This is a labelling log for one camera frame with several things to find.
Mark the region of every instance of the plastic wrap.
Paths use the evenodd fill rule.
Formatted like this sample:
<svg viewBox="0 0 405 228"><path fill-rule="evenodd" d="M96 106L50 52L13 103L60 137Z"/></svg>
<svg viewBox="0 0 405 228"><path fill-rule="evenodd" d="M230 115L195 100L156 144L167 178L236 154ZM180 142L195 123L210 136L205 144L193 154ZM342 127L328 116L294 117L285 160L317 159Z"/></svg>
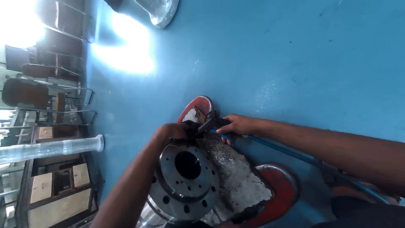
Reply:
<svg viewBox="0 0 405 228"><path fill-rule="evenodd" d="M104 149L104 137L69 139L37 144L23 144L0 147L0 164L25 161L34 158L69 155L86 151L101 152Z"/></svg>

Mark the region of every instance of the blue painted surface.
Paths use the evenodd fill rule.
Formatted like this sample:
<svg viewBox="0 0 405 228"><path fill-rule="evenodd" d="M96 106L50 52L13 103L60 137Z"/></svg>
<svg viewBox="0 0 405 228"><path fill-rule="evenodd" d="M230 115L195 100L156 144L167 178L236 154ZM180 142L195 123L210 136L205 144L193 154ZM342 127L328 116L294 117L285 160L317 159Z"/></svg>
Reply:
<svg viewBox="0 0 405 228"><path fill-rule="evenodd" d="M154 129L175 122L198 95L211 97L222 115L405 142L404 1L184 0L164 30L125 1L121 12L147 36L130 19L121 25L131 32L120 32L101 0L92 10L87 84L98 112L90 130L106 141L94 154L106 180L102 200ZM134 73L151 69L147 56L151 72ZM254 162L281 163L299 180L299 201L267 227L334 218L317 169L245 139L237 149Z"/></svg>

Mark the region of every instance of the finger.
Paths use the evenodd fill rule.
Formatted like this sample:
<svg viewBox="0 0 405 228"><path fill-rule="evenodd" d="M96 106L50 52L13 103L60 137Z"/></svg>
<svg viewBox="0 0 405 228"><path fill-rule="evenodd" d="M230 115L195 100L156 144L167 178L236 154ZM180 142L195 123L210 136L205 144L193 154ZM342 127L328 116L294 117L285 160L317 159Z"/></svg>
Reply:
<svg viewBox="0 0 405 228"><path fill-rule="evenodd" d="M233 122L235 114L227 115L224 117L224 119L229 120L230 122Z"/></svg>
<svg viewBox="0 0 405 228"><path fill-rule="evenodd" d="M234 123L225 125L217 130L218 134L226 134L233 131Z"/></svg>

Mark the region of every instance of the bolt hole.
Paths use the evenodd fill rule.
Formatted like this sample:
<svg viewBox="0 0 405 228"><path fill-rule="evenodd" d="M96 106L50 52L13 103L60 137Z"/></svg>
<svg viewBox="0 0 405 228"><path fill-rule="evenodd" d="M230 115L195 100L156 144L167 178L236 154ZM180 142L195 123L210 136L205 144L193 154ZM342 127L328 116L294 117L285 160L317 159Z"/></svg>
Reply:
<svg viewBox="0 0 405 228"><path fill-rule="evenodd" d="M168 204L170 202L170 197L169 196L164 196L163 197L163 203Z"/></svg>
<svg viewBox="0 0 405 228"><path fill-rule="evenodd" d="M200 176L201 165L194 154L183 151L175 157L175 167L179 174L189 180L194 180Z"/></svg>
<svg viewBox="0 0 405 228"><path fill-rule="evenodd" d="M190 208L188 207L188 205L184 205L184 212L186 214L190 213Z"/></svg>

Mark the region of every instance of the metal disc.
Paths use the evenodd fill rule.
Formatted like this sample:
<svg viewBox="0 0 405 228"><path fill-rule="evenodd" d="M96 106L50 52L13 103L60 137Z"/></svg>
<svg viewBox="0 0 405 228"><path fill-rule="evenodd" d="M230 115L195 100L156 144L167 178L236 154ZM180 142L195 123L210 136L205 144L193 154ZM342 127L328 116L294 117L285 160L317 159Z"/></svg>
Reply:
<svg viewBox="0 0 405 228"><path fill-rule="evenodd" d="M218 172L204 150L170 144L160 156L147 203L171 223L194 222L213 208L218 190Z"/></svg>

